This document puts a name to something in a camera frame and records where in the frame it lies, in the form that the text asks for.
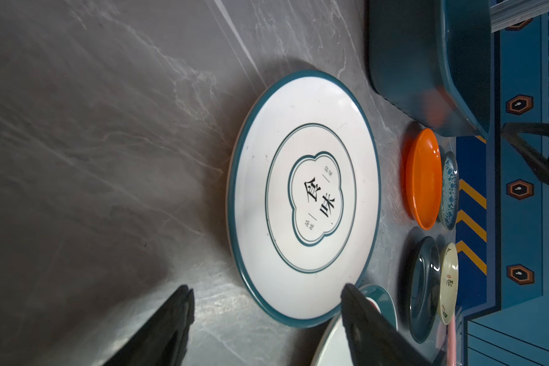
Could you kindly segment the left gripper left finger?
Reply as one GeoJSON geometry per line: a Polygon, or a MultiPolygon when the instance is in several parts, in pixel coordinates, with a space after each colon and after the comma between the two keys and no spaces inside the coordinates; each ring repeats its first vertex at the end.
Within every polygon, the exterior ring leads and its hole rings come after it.
{"type": "Polygon", "coordinates": [[[105,364],[180,365],[194,321],[194,291],[182,285],[105,364]]]}

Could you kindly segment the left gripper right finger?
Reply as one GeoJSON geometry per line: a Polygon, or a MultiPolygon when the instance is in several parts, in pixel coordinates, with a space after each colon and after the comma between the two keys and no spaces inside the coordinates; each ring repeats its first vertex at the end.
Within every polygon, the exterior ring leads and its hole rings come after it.
{"type": "Polygon", "coordinates": [[[364,294],[347,284],[341,292],[343,326],[354,365],[430,365],[364,294]]]}

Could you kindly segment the white flower plate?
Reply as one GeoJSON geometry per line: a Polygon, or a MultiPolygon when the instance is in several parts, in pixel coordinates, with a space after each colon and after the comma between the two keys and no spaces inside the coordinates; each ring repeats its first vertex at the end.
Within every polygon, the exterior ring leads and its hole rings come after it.
{"type": "Polygon", "coordinates": [[[230,160],[227,235],[259,307],[287,326],[338,314],[378,234],[378,150],[361,105],[337,78],[302,70],[268,87],[230,160]]]}

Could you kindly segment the orange plastic plate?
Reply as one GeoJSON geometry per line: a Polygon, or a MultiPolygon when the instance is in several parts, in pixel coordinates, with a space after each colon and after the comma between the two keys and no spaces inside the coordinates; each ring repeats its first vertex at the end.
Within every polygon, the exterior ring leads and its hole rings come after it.
{"type": "Polygon", "coordinates": [[[410,214],[423,230],[434,227],[442,199],[442,157],[436,135],[423,129],[413,140],[405,164],[410,214]]]}

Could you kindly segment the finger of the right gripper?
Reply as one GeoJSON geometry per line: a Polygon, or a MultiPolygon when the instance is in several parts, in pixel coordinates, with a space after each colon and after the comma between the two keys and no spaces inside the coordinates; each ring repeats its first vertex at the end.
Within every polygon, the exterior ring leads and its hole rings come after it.
{"type": "Polygon", "coordinates": [[[533,134],[549,137],[549,124],[507,123],[500,134],[522,156],[538,180],[549,185],[549,154],[545,158],[520,136],[520,134],[533,134]]]}

